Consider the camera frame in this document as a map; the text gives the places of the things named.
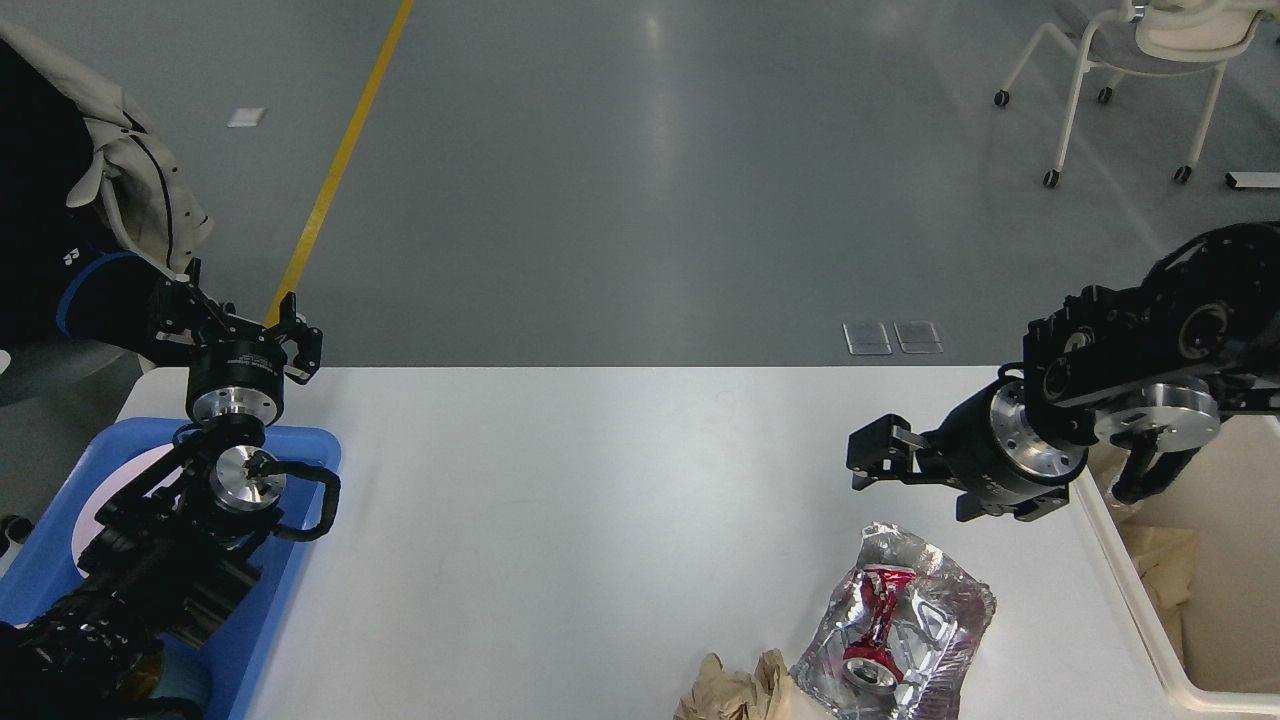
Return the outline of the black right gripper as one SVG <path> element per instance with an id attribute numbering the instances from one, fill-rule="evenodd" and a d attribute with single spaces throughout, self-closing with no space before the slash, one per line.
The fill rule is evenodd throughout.
<path id="1" fill-rule="evenodd" d="M 1043 439 L 1024 395 L 1021 380 L 995 380 L 923 434 L 895 414 L 861 427 L 847 438 L 852 489 L 878 482 L 954 484 L 966 492 L 956 500 L 957 521 L 1010 516 L 1030 523 L 1065 509 L 1088 451 Z"/>

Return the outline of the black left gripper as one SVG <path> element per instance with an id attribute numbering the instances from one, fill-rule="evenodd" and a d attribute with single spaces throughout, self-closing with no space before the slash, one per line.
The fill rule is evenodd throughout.
<path id="1" fill-rule="evenodd" d="M 147 331 L 160 342 L 204 348 L 189 368 L 188 419 L 206 423 L 227 414 L 247 414 L 269 427 L 284 411 L 285 375 L 306 386 L 323 364 L 324 333 L 298 311 L 296 292 L 285 292 L 268 342 L 244 340 L 244 320 L 200 287 L 202 261 L 192 258 L 180 273 L 163 281 L 148 301 Z"/>

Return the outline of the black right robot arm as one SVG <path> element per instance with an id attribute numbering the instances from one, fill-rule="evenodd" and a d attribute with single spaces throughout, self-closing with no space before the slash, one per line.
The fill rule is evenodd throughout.
<path id="1" fill-rule="evenodd" d="M 1277 223 L 1247 222 L 1187 241 L 1134 287 L 1084 287 L 936 429 L 887 414 L 851 433 L 852 488 L 942 486 L 959 521 L 1034 521 L 1107 443 L 1126 452 L 1116 501 L 1161 495 L 1226 420 L 1277 415 Z"/>

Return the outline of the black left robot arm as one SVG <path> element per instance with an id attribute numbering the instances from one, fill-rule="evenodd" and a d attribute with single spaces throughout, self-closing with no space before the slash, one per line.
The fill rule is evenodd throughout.
<path id="1" fill-rule="evenodd" d="M 259 583 L 265 542 L 308 543 L 337 519 L 337 473 L 266 448 L 284 383 L 320 368 L 323 333 L 294 292 L 261 325 L 206 296 L 198 273 L 192 261 L 164 281 L 150 320 L 157 340 L 189 345 L 188 421 L 95 514 L 84 579 L 23 626 L 3 625 L 5 719 L 201 719 L 196 701 L 143 682 L 163 638 L 202 648 Z"/>

